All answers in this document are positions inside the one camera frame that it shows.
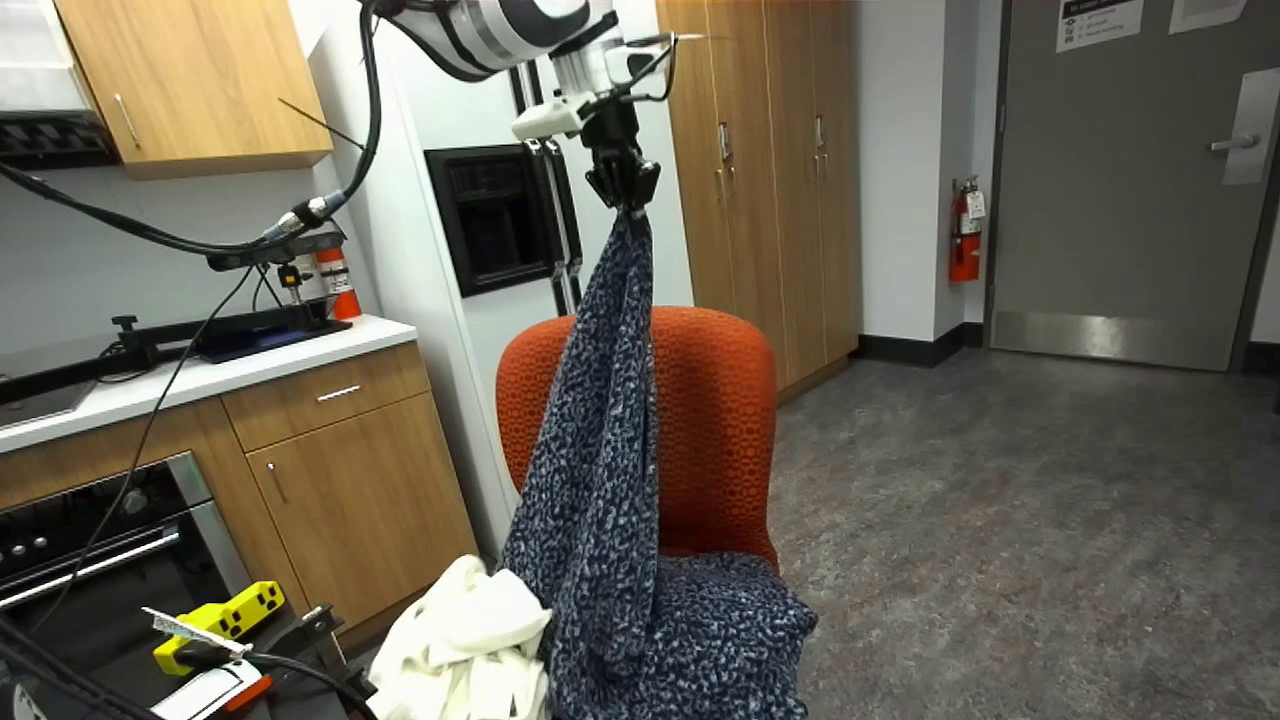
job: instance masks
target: oven door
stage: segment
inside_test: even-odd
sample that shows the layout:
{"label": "oven door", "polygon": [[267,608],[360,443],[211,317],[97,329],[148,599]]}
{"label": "oven door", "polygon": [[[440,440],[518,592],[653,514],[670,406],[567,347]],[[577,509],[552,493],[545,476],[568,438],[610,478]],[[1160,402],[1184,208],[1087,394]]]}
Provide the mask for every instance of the oven door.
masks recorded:
{"label": "oven door", "polygon": [[[214,521],[220,532],[210,532]],[[58,612],[38,632],[33,625],[67,584],[74,556],[5,583],[0,611],[68,665],[151,706],[186,678],[160,671],[151,651],[168,638],[151,629],[141,607],[178,615],[225,602],[244,587],[242,578],[228,579],[219,569],[225,561],[219,561],[216,546],[229,542],[216,509],[206,502],[90,555]],[[24,682],[47,717],[84,715],[78,702],[31,678]]]}

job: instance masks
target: white countertop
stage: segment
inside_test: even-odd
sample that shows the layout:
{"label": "white countertop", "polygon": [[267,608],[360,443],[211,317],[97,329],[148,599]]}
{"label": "white countertop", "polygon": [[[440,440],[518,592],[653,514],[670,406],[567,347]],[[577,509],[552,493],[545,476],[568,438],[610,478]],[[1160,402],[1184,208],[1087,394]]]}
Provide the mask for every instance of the white countertop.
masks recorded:
{"label": "white countertop", "polygon": [[[417,329],[364,315],[337,333],[212,365],[191,357],[178,373],[164,407],[184,405],[242,387],[328,365],[417,340]],[[0,428],[0,454],[146,415],[169,382],[174,363],[120,384],[99,383],[70,413]]]}

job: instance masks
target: chair backrest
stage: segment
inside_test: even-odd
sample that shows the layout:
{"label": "chair backrest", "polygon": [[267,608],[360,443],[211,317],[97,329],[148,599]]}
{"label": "chair backrest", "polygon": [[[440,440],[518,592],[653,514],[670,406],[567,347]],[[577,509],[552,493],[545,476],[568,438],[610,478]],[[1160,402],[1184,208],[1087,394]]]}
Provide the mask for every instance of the chair backrest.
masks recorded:
{"label": "chair backrest", "polygon": [[[498,427],[517,491],[572,323],[557,318],[529,328],[498,365]],[[768,341],[724,313],[654,307],[653,351],[663,553],[749,552],[777,569],[767,527],[777,418]]]}

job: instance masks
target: blue speckled blanket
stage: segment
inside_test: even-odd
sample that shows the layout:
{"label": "blue speckled blanket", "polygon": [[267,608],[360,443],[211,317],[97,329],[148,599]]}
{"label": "blue speckled blanket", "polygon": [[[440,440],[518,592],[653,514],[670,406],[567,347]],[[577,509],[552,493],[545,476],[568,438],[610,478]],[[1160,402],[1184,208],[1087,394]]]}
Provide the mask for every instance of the blue speckled blanket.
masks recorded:
{"label": "blue speckled blanket", "polygon": [[817,618],[764,560],[658,556],[652,231],[620,214],[564,347],[503,548],[553,610],[563,720],[805,717]]}

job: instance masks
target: white cloth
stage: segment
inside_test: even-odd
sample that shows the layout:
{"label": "white cloth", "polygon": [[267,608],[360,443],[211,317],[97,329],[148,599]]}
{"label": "white cloth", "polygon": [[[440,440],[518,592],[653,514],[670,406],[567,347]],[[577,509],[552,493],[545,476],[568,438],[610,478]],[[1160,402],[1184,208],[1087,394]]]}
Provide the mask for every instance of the white cloth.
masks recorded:
{"label": "white cloth", "polygon": [[392,625],[369,667],[379,720],[550,720],[538,643],[552,619],[509,570],[472,555]]}

